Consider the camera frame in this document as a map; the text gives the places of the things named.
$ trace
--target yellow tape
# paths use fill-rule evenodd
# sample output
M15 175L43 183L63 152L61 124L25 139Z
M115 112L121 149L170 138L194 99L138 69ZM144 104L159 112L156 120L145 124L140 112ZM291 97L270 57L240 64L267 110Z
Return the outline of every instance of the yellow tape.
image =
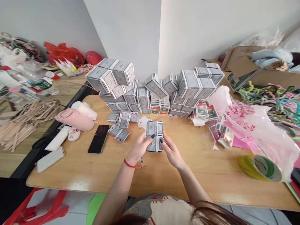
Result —
M269 182L281 182L281 170L270 159L260 155L246 155L238 158L242 171L249 177Z

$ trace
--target woman's left hand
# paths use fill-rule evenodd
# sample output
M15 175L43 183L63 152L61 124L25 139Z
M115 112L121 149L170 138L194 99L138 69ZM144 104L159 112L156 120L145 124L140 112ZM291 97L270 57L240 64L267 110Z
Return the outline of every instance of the woman's left hand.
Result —
M147 146L150 145L154 140L155 134L153 134L147 140L145 140L145 137L145 133L142 133L131 147L131 150L125 159L129 165L135 166L137 162L141 160L142 156L146 152Z

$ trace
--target black smartphone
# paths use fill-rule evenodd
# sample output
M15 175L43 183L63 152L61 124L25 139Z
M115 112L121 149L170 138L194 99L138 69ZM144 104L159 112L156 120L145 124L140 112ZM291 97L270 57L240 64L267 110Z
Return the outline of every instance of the black smartphone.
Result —
M99 125L97 131L94 135L92 143L88 148L88 153L100 154L102 152L107 134L109 130L109 125Z

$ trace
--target green stool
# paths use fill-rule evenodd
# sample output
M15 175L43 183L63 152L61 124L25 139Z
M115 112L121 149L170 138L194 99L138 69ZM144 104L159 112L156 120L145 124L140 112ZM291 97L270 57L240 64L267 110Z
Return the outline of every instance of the green stool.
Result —
M95 194L87 207L86 225L92 225L106 194Z

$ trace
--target hand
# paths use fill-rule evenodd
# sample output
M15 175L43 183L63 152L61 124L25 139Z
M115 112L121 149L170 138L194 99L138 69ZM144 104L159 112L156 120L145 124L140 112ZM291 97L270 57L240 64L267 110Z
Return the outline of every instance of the hand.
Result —
M176 145L172 142L171 138L166 134L165 131L163 131L163 139L160 139L159 141L172 166L174 166L176 169L182 169L184 166L186 166L186 163L181 158Z
M154 140L155 134L147 140L145 140L145 137L145 133L142 133L131 147L131 150L125 159L129 165L135 166L136 163L141 160L143 154L146 152L147 146Z

